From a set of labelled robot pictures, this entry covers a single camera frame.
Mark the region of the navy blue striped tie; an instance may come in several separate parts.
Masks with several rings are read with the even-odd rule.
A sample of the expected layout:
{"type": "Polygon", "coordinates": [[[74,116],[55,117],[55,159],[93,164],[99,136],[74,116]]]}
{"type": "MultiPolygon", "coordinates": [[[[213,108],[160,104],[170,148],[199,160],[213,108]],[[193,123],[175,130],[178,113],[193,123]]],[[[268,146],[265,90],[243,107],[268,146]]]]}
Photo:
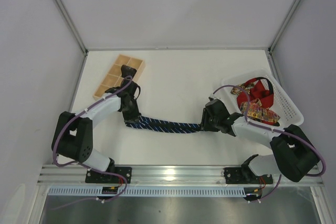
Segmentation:
{"type": "Polygon", "coordinates": [[[125,125],[137,130],[149,130],[172,134],[192,134],[203,131],[200,124],[171,122],[146,116],[139,117],[139,120],[136,122],[126,122],[125,125]]]}

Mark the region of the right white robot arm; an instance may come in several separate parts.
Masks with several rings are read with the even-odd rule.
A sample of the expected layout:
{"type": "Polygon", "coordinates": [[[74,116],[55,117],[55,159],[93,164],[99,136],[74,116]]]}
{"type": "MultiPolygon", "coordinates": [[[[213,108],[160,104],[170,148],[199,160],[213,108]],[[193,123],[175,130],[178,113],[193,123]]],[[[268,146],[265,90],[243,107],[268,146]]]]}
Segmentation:
{"type": "Polygon", "coordinates": [[[247,121],[243,114],[230,114],[220,99],[210,100],[203,109],[201,128],[245,138],[272,150],[271,155],[256,154],[245,165],[256,176],[279,174],[292,182],[308,176],[322,161],[304,132],[296,125],[284,129],[247,121]]]}

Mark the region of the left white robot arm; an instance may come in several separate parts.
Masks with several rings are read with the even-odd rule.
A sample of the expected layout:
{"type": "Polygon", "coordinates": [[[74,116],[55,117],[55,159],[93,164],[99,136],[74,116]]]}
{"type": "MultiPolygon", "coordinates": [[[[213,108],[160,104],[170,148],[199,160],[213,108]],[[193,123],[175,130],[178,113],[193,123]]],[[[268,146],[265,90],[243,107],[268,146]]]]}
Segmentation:
{"type": "Polygon", "coordinates": [[[138,122],[141,113],[135,94],[140,92],[138,84],[125,79],[120,87],[109,88],[82,111],[61,113],[51,145],[53,163],[58,167],[78,163],[95,172],[114,174],[114,160],[93,146],[93,130],[115,112],[121,112],[125,122],[138,122]]]}

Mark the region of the wooden compartment organizer box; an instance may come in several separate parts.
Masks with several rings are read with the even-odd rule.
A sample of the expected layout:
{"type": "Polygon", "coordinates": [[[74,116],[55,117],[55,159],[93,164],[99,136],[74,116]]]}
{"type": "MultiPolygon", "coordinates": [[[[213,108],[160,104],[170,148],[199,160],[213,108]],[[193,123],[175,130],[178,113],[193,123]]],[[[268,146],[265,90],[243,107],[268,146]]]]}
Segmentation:
{"type": "Polygon", "coordinates": [[[107,74],[101,81],[101,83],[98,85],[95,93],[93,94],[93,98],[95,100],[99,100],[106,90],[110,88],[114,88],[114,87],[119,87],[121,85],[122,83],[121,66],[122,65],[127,65],[137,70],[137,73],[135,74],[133,81],[138,82],[145,68],[145,61],[142,59],[119,54],[117,56],[117,59],[111,65],[107,74]]]}

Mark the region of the rolled black tie upper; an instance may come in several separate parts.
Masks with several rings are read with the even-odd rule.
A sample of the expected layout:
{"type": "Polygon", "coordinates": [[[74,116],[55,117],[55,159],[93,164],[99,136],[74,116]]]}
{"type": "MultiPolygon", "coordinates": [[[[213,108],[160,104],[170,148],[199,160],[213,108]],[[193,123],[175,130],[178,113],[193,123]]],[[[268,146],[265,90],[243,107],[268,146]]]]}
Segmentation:
{"type": "Polygon", "coordinates": [[[136,73],[137,73],[137,70],[135,68],[132,68],[127,65],[122,65],[121,66],[122,83],[133,81],[136,73]]]}

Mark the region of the white plastic basket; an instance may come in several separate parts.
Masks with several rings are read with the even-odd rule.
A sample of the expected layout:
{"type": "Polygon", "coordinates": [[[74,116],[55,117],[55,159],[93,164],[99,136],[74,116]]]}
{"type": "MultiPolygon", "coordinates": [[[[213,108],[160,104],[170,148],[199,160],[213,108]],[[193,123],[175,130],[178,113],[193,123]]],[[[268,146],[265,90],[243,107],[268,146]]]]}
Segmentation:
{"type": "Polygon", "coordinates": [[[274,89],[274,103],[270,108],[280,116],[278,121],[281,127],[288,127],[291,124],[300,126],[304,122],[304,117],[294,102],[289,98],[287,93],[272,76],[270,71],[265,68],[253,69],[236,73],[234,75],[225,77],[221,81],[221,85],[239,85],[245,83],[252,78],[262,77],[261,80],[264,87],[268,88],[267,81],[270,81],[274,89]]]}

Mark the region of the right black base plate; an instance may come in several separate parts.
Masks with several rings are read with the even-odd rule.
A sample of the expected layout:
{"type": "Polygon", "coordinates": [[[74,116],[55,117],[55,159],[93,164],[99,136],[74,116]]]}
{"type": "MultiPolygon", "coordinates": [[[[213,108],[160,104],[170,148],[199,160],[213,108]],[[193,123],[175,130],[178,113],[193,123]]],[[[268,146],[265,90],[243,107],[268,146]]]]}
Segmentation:
{"type": "Polygon", "coordinates": [[[271,185],[274,182],[271,175],[257,176],[248,168],[225,167],[223,172],[226,184],[230,185],[271,185]]]}

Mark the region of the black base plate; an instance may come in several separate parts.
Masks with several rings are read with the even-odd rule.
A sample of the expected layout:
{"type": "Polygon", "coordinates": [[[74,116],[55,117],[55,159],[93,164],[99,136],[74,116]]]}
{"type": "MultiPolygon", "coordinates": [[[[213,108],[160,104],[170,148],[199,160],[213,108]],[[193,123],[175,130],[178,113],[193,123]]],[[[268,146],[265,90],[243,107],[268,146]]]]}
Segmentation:
{"type": "Polygon", "coordinates": [[[257,176],[248,168],[225,167],[223,172],[226,184],[230,185],[271,185],[274,182],[271,175],[257,176]]]}
{"type": "MultiPolygon", "coordinates": [[[[116,166],[114,172],[123,176],[127,180],[127,183],[131,182],[132,167],[116,166]]],[[[103,174],[102,172],[92,170],[87,171],[85,177],[85,183],[88,184],[118,184],[119,182],[120,178],[118,176],[103,174]]]]}

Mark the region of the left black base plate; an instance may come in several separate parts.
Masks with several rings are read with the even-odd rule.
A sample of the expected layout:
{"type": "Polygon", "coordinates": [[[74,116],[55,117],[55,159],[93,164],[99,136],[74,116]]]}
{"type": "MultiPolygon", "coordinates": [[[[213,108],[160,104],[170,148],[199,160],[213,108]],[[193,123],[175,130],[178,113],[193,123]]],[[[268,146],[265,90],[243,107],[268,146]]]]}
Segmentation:
{"type": "MultiPolygon", "coordinates": [[[[132,167],[116,166],[114,172],[123,176],[127,180],[127,183],[131,182],[132,167]]],[[[88,184],[118,184],[119,182],[120,178],[118,176],[103,174],[102,172],[92,170],[87,171],[85,177],[85,183],[88,184]]]]}

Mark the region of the aluminium mounting rail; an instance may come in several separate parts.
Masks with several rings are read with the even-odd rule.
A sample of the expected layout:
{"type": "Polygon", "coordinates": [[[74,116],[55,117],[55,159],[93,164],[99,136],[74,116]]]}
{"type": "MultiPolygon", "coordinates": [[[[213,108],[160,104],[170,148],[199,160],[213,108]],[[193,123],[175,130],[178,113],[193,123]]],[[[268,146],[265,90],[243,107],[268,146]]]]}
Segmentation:
{"type": "MultiPolygon", "coordinates": [[[[118,165],[127,168],[132,186],[227,186],[224,166],[220,165],[118,165]]],[[[83,185],[88,177],[80,165],[44,165],[38,176],[40,185],[83,185]]]]}

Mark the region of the left aluminium frame post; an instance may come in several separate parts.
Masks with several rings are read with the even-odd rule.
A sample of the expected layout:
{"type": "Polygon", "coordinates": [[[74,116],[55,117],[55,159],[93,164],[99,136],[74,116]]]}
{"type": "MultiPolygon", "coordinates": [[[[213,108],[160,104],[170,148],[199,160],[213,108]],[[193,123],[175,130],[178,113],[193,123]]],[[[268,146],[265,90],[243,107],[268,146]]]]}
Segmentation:
{"type": "Polygon", "coordinates": [[[61,17],[63,18],[66,26],[68,27],[68,29],[69,29],[71,35],[73,36],[73,38],[74,38],[77,46],[79,47],[80,51],[82,52],[82,54],[84,56],[86,56],[87,53],[88,53],[88,49],[86,48],[74,21],[70,17],[69,12],[68,12],[63,0],[52,0],[52,1],[54,2],[56,8],[58,9],[61,17]]]}

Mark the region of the aluminium frame post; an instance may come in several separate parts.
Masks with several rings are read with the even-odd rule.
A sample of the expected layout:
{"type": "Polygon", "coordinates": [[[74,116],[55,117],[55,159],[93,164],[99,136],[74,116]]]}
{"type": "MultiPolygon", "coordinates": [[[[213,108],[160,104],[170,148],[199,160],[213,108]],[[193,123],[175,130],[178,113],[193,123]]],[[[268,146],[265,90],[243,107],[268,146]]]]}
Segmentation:
{"type": "Polygon", "coordinates": [[[299,5],[301,4],[303,0],[293,0],[292,4],[290,5],[289,10],[287,11],[285,18],[283,19],[279,29],[277,30],[273,40],[271,41],[268,51],[270,54],[273,53],[276,45],[278,44],[279,40],[281,39],[283,33],[285,32],[286,28],[288,27],[290,21],[292,20],[294,14],[299,8],[299,5]]]}
{"type": "Polygon", "coordinates": [[[68,29],[69,29],[71,35],[73,36],[73,38],[74,38],[77,46],[79,47],[80,51],[82,52],[82,54],[84,56],[86,56],[87,53],[88,53],[88,49],[86,48],[74,21],[70,17],[69,12],[68,12],[63,0],[52,0],[52,1],[54,2],[56,8],[58,9],[61,17],[63,18],[66,26],[68,27],[68,29]]]}

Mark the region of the right aluminium frame post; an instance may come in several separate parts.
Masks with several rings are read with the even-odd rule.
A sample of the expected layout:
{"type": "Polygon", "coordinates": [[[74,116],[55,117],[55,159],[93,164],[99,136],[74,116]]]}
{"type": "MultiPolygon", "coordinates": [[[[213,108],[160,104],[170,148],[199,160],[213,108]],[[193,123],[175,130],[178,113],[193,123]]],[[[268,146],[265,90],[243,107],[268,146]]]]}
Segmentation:
{"type": "Polygon", "coordinates": [[[288,27],[290,21],[292,20],[294,14],[299,8],[299,5],[301,4],[303,0],[293,0],[292,4],[290,5],[289,10],[287,11],[285,18],[283,19],[279,29],[277,30],[273,40],[271,41],[268,51],[270,54],[273,53],[276,45],[278,44],[279,40],[281,39],[283,33],[285,32],[286,28],[288,27]]]}

